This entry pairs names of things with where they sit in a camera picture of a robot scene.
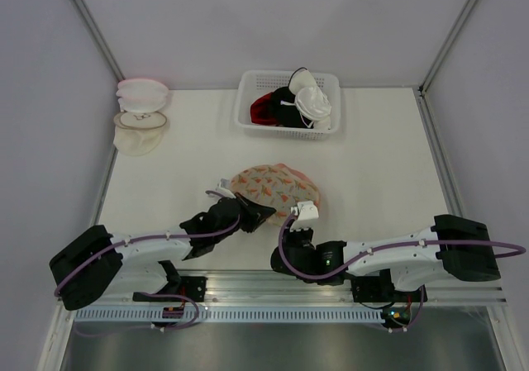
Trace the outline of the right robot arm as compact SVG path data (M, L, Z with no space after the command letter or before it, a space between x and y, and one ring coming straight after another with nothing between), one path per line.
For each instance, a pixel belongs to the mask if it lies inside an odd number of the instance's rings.
M322 286L370 284L356 302L396 302L422 286L456 278L467 283L497 281L501 274L487 226L450 214L435 216L421 231L372 243L334 240L314 245L312 229L294 231L287 221L270 257L271 269Z

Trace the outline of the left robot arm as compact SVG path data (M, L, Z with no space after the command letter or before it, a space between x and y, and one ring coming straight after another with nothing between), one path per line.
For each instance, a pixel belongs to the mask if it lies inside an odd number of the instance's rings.
M211 253L238 231L255 232L275 212L237 193L158 233L112 234L91 226L50 260L54 295L68 311L103 298L173 301L182 292L176 263Z

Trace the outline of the floral mesh laundry bag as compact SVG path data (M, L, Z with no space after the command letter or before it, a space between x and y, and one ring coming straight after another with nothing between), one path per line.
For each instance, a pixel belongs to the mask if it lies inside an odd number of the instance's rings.
M262 164L236 174L229 189L261 206L272 207L276 213L267 222L281 226L291 208L298 202L313 202L320 206L321 193L305 174L286 164Z

